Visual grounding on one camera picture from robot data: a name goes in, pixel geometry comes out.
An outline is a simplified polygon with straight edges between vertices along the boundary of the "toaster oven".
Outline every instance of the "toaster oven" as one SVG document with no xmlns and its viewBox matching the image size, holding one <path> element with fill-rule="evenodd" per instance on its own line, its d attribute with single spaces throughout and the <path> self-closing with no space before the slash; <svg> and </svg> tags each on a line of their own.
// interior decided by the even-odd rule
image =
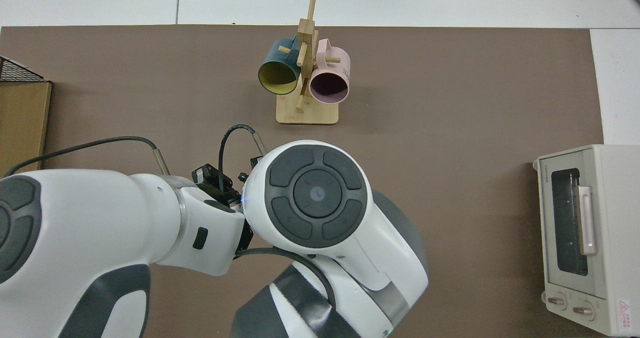
<svg viewBox="0 0 640 338">
<path fill-rule="evenodd" d="M 547 309 L 606 335 L 640 335 L 640 146 L 585 146 L 533 165 Z"/>
</svg>

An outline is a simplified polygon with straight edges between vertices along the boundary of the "warning label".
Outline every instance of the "warning label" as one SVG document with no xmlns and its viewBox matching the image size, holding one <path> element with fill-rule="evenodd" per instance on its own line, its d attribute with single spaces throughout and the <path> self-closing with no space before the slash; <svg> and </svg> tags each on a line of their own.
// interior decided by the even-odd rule
<svg viewBox="0 0 640 338">
<path fill-rule="evenodd" d="M 629 299 L 617 300 L 617 321 L 620 325 L 620 330 L 631 330 L 631 303 Z"/>
</svg>

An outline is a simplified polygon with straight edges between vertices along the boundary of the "oven handle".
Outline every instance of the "oven handle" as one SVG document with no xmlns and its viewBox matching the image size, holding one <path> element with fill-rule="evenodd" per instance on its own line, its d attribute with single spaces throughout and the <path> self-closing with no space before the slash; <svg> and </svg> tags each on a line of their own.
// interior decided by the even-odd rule
<svg viewBox="0 0 640 338">
<path fill-rule="evenodd" d="M 578 239 L 580 241 L 580 253 L 582 255 L 595 255 L 598 253 L 594 234 L 594 210 L 592 209 L 592 188 L 573 187 L 574 196 L 578 197 Z"/>
</svg>

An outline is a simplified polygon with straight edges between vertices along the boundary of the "oven window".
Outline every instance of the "oven window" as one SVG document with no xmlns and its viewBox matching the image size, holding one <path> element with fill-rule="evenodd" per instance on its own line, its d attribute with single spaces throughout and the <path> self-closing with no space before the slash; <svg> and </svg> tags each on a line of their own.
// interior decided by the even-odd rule
<svg viewBox="0 0 640 338">
<path fill-rule="evenodd" d="M 555 248 L 558 268 L 580 275 L 587 275 L 587 256 L 580 254 L 578 232 L 578 197 L 574 187 L 580 185 L 580 171 L 566 169 L 551 174 L 553 192 L 553 217 L 555 221 Z"/>
</svg>

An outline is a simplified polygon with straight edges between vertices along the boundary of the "wire basket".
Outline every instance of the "wire basket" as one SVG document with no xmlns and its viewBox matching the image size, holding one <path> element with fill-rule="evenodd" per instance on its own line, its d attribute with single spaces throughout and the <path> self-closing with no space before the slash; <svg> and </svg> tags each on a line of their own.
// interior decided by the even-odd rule
<svg viewBox="0 0 640 338">
<path fill-rule="evenodd" d="M 0 68 L 2 68 L 0 69 L 0 82 L 48 82 L 40 75 L 5 57 L 0 57 Z"/>
</svg>

